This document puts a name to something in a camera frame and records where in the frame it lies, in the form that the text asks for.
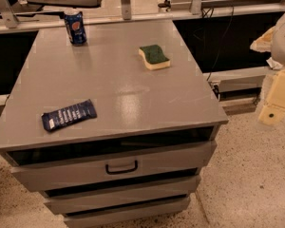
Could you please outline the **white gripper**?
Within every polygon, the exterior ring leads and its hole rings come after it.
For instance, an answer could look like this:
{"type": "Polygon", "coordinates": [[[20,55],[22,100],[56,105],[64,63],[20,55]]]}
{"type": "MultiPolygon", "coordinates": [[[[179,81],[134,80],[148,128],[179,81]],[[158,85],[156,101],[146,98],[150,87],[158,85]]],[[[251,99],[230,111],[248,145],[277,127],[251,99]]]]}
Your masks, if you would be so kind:
{"type": "MultiPolygon", "coordinates": [[[[256,52],[270,52],[274,27],[269,28],[258,37],[250,49],[256,52]]],[[[266,125],[279,123],[285,117],[285,69],[279,71],[275,76],[266,98],[266,104],[262,107],[258,120],[266,125]]]]}

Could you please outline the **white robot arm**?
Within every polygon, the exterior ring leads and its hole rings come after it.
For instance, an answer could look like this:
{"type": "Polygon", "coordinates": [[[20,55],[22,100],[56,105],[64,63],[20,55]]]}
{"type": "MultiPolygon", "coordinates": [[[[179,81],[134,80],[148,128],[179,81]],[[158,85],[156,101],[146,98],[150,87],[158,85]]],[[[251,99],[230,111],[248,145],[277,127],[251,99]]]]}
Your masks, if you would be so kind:
{"type": "Polygon", "coordinates": [[[284,66],[274,77],[258,120],[274,125],[285,117],[285,13],[276,24],[258,37],[250,49],[258,52],[270,52],[275,63],[284,66]]]}

